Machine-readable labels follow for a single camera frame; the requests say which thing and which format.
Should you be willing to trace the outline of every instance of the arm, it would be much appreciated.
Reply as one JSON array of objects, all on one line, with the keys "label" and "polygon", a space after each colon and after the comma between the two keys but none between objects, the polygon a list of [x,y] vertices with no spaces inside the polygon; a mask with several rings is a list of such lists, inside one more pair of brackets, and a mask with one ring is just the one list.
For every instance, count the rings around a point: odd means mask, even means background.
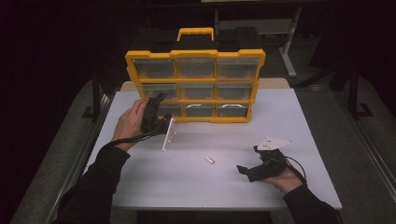
[{"label": "arm", "polygon": [[[112,141],[142,133],[140,126],[146,103],[135,101],[134,106],[120,116]],[[130,157],[127,151],[135,144],[102,148],[88,171],[62,197],[54,223],[109,223],[120,172]]]},{"label": "arm", "polygon": [[289,168],[286,168],[280,176],[263,181],[273,184],[285,193],[283,200],[288,205],[296,224],[339,223],[334,208],[318,199]]}]

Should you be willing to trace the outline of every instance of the hand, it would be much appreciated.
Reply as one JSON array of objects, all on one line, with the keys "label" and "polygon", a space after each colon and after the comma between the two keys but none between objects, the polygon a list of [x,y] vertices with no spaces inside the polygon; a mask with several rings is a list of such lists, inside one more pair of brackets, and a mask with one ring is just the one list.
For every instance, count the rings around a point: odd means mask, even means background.
[{"label": "hand", "polygon": [[[111,141],[135,137],[143,133],[140,126],[142,125],[142,118],[145,113],[146,104],[147,101],[145,100],[136,100],[132,108],[129,108],[120,116]],[[124,151],[128,151],[134,145],[136,145],[136,143],[119,143],[116,144],[116,147],[119,147]]]},{"label": "hand", "polygon": [[287,194],[290,191],[300,187],[303,182],[298,178],[298,176],[292,172],[289,168],[286,168],[282,174],[279,176],[274,176],[266,178],[263,182],[273,184],[277,189],[280,189],[283,193]]}]

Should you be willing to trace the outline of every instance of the black long-sleeve shirt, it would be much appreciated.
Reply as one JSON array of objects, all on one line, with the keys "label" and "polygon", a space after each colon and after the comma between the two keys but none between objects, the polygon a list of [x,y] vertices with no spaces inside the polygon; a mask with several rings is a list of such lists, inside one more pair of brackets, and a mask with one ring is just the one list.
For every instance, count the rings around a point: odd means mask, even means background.
[{"label": "black long-sleeve shirt", "polygon": [[[117,148],[102,148],[84,176],[62,197],[54,223],[109,223],[113,194],[122,166],[130,155]],[[283,198],[296,224],[339,223],[335,210],[319,200],[306,185]]]}]

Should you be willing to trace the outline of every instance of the transparent drawer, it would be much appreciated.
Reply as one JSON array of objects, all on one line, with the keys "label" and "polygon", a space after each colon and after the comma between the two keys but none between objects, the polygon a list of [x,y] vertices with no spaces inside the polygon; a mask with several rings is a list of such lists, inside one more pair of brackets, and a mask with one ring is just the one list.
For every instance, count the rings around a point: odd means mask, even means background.
[{"label": "transparent drawer", "polygon": [[248,100],[252,87],[251,83],[218,83],[216,97],[218,100]]},{"label": "transparent drawer", "polygon": [[214,83],[179,83],[180,99],[210,100],[213,99]]},{"label": "transparent drawer", "polygon": [[210,58],[182,58],[176,59],[177,77],[203,78],[214,77],[215,59]]},{"label": "transparent drawer", "polygon": [[171,59],[134,59],[140,78],[173,78],[175,67]]},{"label": "transparent drawer", "polygon": [[181,107],[179,104],[160,104],[158,108],[158,116],[163,117],[165,114],[171,114],[172,117],[181,116]]},{"label": "transparent drawer", "polygon": [[147,98],[156,97],[160,92],[166,92],[168,95],[165,101],[177,100],[176,84],[142,84],[143,91]]},{"label": "transparent drawer", "polygon": [[245,117],[248,105],[216,105],[217,117]]},{"label": "transparent drawer", "polygon": [[212,117],[213,104],[184,104],[183,110],[186,117]]},{"label": "transparent drawer", "polygon": [[254,79],[259,59],[217,59],[217,79]]}]

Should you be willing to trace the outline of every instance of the table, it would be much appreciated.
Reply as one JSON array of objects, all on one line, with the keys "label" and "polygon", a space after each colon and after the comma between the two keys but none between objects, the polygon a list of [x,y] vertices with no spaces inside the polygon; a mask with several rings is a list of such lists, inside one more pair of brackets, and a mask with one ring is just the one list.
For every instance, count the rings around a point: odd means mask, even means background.
[{"label": "table", "polygon": [[[136,91],[116,93],[88,165],[111,139],[118,117],[138,98]],[[129,151],[131,159],[123,167],[113,206],[198,211],[286,208],[282,193],[262,182],[250,183],[235,166],[259,165],[253,146],[268,136],[293,140],[294,145],[281,151],[305,168],[314,194],[341,209],[294,90],[258,90],[252,115],[249,123],[178,123],[177,135],[165,152],[164,135],[137,144]],[[206,161],[206,155],[216,163]]]}]

